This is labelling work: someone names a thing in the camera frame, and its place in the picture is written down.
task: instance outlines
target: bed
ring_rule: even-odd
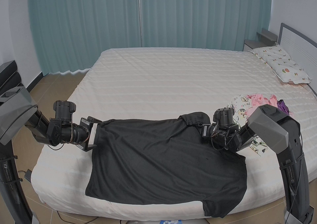
[[[214,111],[243,93],[275,94],[284,99],[301,124],[303,150],[309,181],[317,177],[317,44],[286,25],[279,43],[313,78],[307,84],[282,83],[251,52],[196,48],[121,48],[101,53],[69,101],[76,103],[74,123],[81,117],[108,119],[173,119],[181,114]],[[93,143],[93,133],[89,141]],[[246,157],[247,191],[231,211],[236,213],[284,196],[276,155],[259,156],[250,148]],[[42,202],[55,210],[121,220],[168,220],[205,218],[199,201],[175,205],[127,205],[85,196],[92,170],[91,151],[73,145],[59,151],[44,146],[32,173],[32,185]]]

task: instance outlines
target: blue sticker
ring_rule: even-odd
[[[175,220],[175,221],[161,221],[159,224],[183,224],[182,220]]]

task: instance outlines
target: pillow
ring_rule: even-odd
[[[269,65],[283,82],[299,84],[311,81],[304,69],[280,45],[256,48],[250,52]]]

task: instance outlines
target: curtain fold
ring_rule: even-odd
[[[141,46],[139,0],[28,0],[43,74],[90,68],[109,48]]]
[[[142,45],[242,51],[270,11],[271,0],[141,0]]]

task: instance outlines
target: gray headboard frame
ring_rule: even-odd
[[[307,42],[309,42],[310,44],[312,44],[313,46],[315,46],[317,48],[317,43],[313,40],[311,40],[309,37],[305,36],[304,34],[300,33],[299,31],[297,31],[296,29],[293,29],[292,27],[286,25],[285,23],[281,23],[281,27],[280,27],[280,34],[279,34],[279,38],[278,38],[278,44],[281,44],[281,38],[282,38],[282,32],[283,32],[283,28],[286,28],[288,30],[290,30],[291,32],[295,33],[296,35],[300,36],[301,38],[303,38],[304,40],[306,40]],[[314,94],[317,96],[317,93],[315,92],[315,90],[313,90],[311,88],[311,86],[309,84],[307,84],[310,89],[314,92]]]

